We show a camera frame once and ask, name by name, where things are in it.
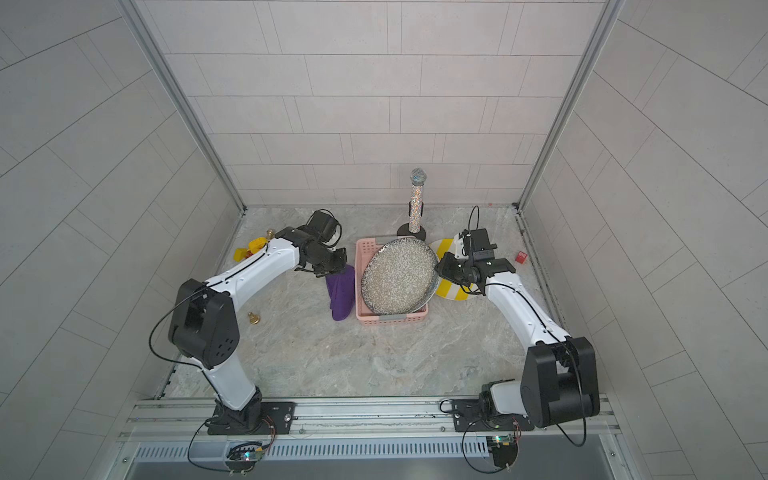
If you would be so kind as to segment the yellow white striped plate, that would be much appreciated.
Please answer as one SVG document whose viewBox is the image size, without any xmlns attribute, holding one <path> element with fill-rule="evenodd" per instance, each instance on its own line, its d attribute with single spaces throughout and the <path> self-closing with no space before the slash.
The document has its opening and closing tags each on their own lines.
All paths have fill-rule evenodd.
<svg viewBox="0 0 768 480">
<path fill-rule="evenodd" d="M 430 248 L 436 253 L 439 261 L 443 259 L 447 252 L 452 253 L 451 247 L 453 244 L 453 238 L 436 240 L 430 244 Z M 476 285 L 474 283 L 472 283 L 469 287 L 462 287 L 458 284 L 452 283 L 450 280 L 441 278 L 436 290 L 436 295 L 446 300 L 464 301 L 470 298 L 470 296 L 467 294 L 467 291 L 474 291 L 475 289 Z"/>
</svg>

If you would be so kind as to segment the purple cloth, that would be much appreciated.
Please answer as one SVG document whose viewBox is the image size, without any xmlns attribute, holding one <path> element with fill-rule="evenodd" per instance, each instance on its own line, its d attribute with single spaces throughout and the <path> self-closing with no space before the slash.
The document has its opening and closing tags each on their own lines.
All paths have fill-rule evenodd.
<svg viewBox="0 0 768 480">
<path fill-rule="evenodd" d="M 331 316 L 334 321 L 345 320 L 355 306 L 355 271 L 346 265 L 339 272 L 325 278 L 330 299 Z"/>
</svg>

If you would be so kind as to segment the grey speckled plate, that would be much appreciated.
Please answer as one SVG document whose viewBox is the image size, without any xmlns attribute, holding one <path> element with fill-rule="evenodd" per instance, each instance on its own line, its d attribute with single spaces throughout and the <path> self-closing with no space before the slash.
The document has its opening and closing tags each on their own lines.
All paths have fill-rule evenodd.
<svg viewBox="0 0 768 480">
<path fill-rule="evenodd" d="M 378 316 L 417 312 L 437 290 L 437 263 L 436 253 L 417 238 L 401 237 L 386 243 L 363 271 L 364 304 Z"/>
</svg>

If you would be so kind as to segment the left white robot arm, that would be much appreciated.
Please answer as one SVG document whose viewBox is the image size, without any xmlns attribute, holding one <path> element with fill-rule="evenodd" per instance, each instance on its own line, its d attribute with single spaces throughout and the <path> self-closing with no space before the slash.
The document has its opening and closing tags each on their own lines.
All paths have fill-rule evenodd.
<svg viewBox="0 0 768 480">
<path fill-rule="evenodd" d="M 347 254 L 337 246 L 341 236 L 340 222 L 329 210 L 320 209 L 303 225 L 278 231 L 234 267 L 207 280 L 190 279 L 181 285 L 168 340 L 201 370 L 224 411 L 241 414 L 260 403 L 260 391 L 236 353 L 239 310 L 288 271 L 317 278 L 343 272 Z"/>
</svg>

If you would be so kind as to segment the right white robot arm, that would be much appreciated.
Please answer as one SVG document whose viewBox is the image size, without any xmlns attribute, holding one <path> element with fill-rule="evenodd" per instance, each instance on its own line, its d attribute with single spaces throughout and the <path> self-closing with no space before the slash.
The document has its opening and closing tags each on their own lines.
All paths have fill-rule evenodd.
<svg viewBox="0 0 768 480">
<path fill-rule="evenodd" d="M 544 428 L 598 415 L 596 353 L 589 340 L 572 336 L 545 313 L 512 263 L 495 256 L 486 229 L 464 230 L 459 239 L 459 254 L 443 254 L 436 272 L 468 295 L 490 300 L 527 348 L 520 380 L 483 386 L 480 418 L 522 416 Z"/>
</svg>

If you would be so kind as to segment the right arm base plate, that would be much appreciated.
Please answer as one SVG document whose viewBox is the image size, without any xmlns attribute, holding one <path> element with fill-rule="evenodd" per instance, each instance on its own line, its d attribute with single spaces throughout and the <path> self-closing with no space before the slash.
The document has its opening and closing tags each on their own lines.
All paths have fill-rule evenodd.
<svg viewBox="0 0 768 480">
<path fill-rule="evenodd" d="M 535 429 L 532 422 L 523 415 L 484 413 L 479 399 L 445 399 L 440 402 L 439 410 L 453 421 L 456 433 L 528 432 Z"/>
</svg>

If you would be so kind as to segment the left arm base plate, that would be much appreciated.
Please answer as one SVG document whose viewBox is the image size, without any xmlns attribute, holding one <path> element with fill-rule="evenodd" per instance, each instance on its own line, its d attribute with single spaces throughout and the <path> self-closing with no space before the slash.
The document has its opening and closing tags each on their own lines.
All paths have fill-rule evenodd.
<svg viewBox="0 0 768 480">
<path fill-rule="evenodd" d="M 214 413 L 208 419 L 208 435 L 285 435 L 290 432 L 296 409 L 295 402 L 252 401 L 236 411 L 215 401 Z"/>
</svg>

